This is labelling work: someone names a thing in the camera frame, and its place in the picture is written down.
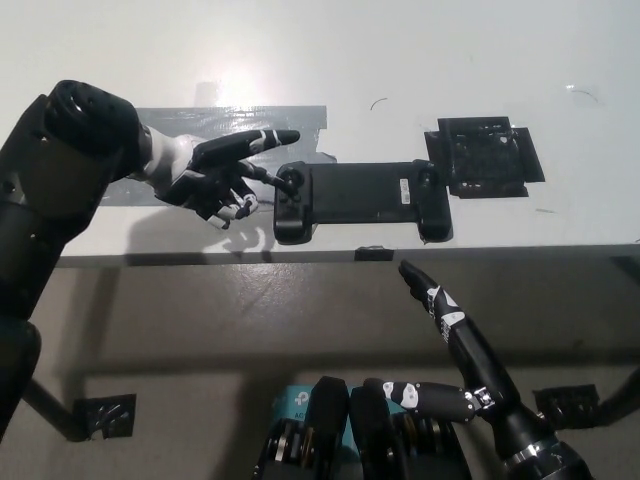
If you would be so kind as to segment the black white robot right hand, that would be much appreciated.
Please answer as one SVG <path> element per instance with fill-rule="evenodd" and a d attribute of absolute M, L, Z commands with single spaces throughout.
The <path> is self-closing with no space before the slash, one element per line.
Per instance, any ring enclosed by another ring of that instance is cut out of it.
<path fill-rule="evenodd" d="M 434 320 L 464 385 L 368 378 L 364 386 L 404 410 L 437 420 L 466 424 L 476 417 L 490 424 L 498 457 L 513 468 L 544 458 L 558 439 L 546 421 L 521 401 L 521 396 L 479 328 L 442 285 L 403 260 L 399 273 Z"/>

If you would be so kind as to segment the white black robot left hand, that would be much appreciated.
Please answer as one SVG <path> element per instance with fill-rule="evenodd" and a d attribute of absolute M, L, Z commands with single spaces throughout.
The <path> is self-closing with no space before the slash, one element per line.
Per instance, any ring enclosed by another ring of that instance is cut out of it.
<path fill-rule="evenodd" d="M 280 189 L 286 182 L 249 161 L 255 155 L 296 143 L 297 130 L 248 130 L 205 140 L 165 135 L 144 125 L 139 167 L 130 177 L 149 185 L 160 201 L 191 210 L 226 230 L 259 207 L 248 179 Z"/>

